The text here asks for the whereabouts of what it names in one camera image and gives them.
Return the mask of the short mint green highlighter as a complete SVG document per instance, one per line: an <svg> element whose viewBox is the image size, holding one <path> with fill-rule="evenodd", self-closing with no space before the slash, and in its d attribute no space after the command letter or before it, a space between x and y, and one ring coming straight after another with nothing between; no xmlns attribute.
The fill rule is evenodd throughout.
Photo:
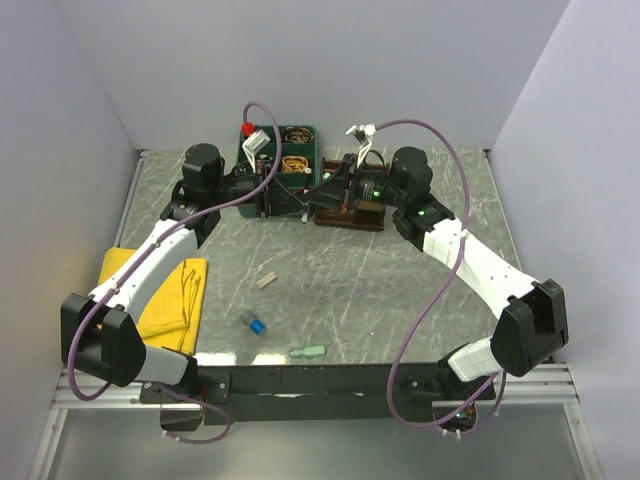
<svg viewBox="0 0 640 480"><path fill-rule="evenodd" d="M324 345L306 346L291 350L289 355L294 359L323 357L326 355L326 347Z"/></svg>

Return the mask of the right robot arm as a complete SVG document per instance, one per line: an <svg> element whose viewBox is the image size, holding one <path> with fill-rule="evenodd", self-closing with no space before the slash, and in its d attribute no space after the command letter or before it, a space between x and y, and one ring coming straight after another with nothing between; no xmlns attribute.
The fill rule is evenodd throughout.
<svg viewBox="0 0 640 480"><path fill-rule="evenodd" d="M398 233L455 272L490 308L498 320L494 333L456 350L438 374L441 392L460 398L479 377L501 370L523 377L563 348L569 340L565 294L556 281L534 279L480 242L432 194L432 178L426 153L415 147L398 149L384 170L347 155L303 198L336 212L360 201L394 208Z"/></svg>

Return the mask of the blue capped glue stick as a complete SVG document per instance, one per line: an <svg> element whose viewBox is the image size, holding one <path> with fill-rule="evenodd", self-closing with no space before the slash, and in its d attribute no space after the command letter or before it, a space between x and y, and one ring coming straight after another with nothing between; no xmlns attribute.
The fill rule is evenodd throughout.
<svg viewBox="0 0 640 480"><path fill-rule="evenodd" d="M257 336L262 335L267 330L265 324L251 310L243 310L240 314L240 320Z"/></svg>

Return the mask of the brown wooden desk organizer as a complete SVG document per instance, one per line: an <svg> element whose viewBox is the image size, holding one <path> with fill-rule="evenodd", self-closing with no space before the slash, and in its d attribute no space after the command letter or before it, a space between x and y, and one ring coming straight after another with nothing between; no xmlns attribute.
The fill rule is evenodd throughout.
<svg viewBox="0 0 640 480"><path fill-rule="evenodd" d="M321 177L326 179L336 171L341 161L322 158ZM369 165L374 171L386 171L388 167L384 163ZM385 223L386 206L374 202L358 201L352 209L342 207L340 212L335 212L323 207L318 207L315 213L314 223L318 226L339 227L366 231L383 231Z"/></svg>

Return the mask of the small grey eraser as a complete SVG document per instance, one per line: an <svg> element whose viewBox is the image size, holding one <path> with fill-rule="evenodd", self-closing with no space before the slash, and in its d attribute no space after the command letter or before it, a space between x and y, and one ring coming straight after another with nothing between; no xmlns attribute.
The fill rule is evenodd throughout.
<svg viewBox="0 0 640 480"><path fill-rule="evenodd" d="M273 283L277 279L277 274L275 272L269 272L263 278L256 282L256 285L259 289L263 289Z"/></svg>

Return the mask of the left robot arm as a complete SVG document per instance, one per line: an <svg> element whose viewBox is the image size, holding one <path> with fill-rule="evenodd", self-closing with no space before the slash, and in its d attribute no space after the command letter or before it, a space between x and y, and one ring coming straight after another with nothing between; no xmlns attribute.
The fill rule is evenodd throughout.
<svg viewBox="0 0 640 480"><path fill-rule="evenodd" d="M196 360L147 345L137 323L165 280L205 243L222 210L248 203L272 186L280 163L274 160L266 177L225 173L225 161L214 145L201 143L186 151L182 178L143 244L109 280L88 295L69 295L61 306L61 350L78 398L91 397L78 387L77 371L107 386L164 384L179 402L197 395Z"/></svg>

